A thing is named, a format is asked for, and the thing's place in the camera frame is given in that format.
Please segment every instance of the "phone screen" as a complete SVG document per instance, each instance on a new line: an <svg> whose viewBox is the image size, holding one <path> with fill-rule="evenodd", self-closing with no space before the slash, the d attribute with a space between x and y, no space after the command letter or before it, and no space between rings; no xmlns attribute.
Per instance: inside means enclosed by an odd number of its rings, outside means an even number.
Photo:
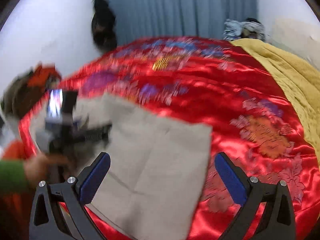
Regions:
<svg viewBox="0 0 320 240"><path fill-rule="evenodd" d="M52 90L47 108L47 117L58 118L62 106L62 89Z"/></svg>

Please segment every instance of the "green sleeve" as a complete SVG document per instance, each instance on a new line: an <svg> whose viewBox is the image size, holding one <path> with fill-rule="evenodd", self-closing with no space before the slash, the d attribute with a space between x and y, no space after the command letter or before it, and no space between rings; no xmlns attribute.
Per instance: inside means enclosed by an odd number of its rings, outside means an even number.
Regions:
<svg viewBox="0 0 320 240"><path fill-rule="evenodd" d="M0 194L28 191L23 161L0 161Z"/></svg>

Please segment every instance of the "blue curtain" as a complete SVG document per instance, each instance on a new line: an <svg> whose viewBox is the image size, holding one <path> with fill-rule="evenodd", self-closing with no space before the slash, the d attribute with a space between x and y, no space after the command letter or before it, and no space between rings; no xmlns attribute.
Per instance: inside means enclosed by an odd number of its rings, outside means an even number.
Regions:
<svg viewBox="0 0 320 240"><path fill-rule="evenodd" d="M257 0L109 0L118 45L141 37L222 39L226 19L257 18Z"/></svg>

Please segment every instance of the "person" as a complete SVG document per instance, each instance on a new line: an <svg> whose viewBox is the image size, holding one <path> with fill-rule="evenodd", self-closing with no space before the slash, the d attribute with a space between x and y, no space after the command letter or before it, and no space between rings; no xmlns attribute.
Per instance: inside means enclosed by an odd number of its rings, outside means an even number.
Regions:
<svg viewBox="0 0 320 240"><path fill-rule="evenodd" d="M51 165L68 165L60 154L26 157L23 143L12 142L0 160L0 235L2 239L28 239L32 200Z"/></svg>

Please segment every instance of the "human hand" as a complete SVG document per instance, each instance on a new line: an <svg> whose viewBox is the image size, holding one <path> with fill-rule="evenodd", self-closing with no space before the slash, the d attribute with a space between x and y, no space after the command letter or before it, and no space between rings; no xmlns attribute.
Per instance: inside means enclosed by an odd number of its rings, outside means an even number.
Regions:
<svg viewBox="0 0 320 240"><path fill-rule="evenodd" d="M32 188L36 188L41 180L46 180L50 165L68 165L66 156L61 154L45 155L39 153L23 163L24 173Z"/></svg>

